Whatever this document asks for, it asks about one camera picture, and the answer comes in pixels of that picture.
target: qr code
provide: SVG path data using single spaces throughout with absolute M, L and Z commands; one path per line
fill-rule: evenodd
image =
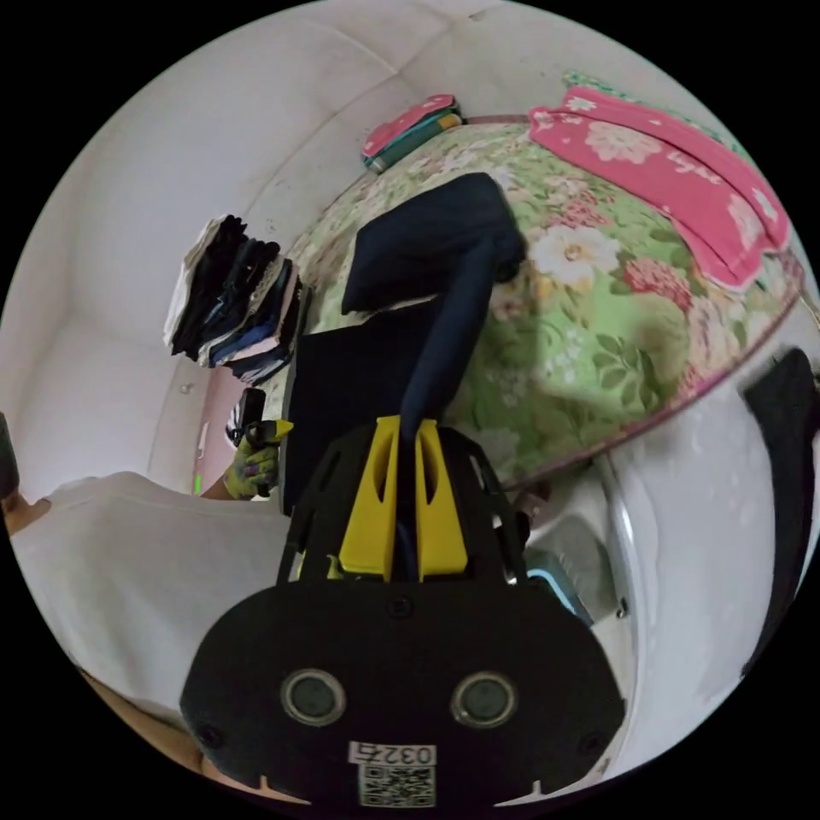
M 392 809 L 428 808 L 436 804 L 433 766 L 359 767 L 359 802 Z

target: gloved hand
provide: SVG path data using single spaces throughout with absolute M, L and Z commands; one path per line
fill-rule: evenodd
M 272 489 L 278 482 L 279 445 L 268 443 L 256 449 L 243 437 L 225 471 L 223 481 L 231 497 L 247 501 L 260 493 L 262 487 Z

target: label sticker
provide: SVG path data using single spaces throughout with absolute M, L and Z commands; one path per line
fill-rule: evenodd
M 436 805 L 436 747 L 350 742 L 348 761 L 359 767 L 359 804 L 385 809 Z

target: bed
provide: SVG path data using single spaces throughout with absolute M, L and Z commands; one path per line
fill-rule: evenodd
M 479 442 L 514 489 L 667 418 L 745 360 L 800 296 L 800 266 L 767 257 L 755 286 L 722 290 L 659 211 L 532 143 L 519 122 L 432 139 L 342 194 L 290 251 L 314 288 L 306 332 L 363 321 L 341 301 L 365 223 L 464 173 L 503 188 L 528 258 L 495 288 L 444 422 Z M 280 418 L 286 372 L 266 385 Z

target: camera lens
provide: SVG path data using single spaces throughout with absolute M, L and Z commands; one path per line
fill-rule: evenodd
M 282 684 L 282 706 L 300 723 L 327 726 L 344 713 L 344 689 L 330 672 L 299 670 Z
M 493 729 L 506 723 L 517 705 L 515 687 L 498 672 L 478 672 L 455 689 L 451 711 L 455 719 L 474 729 Z

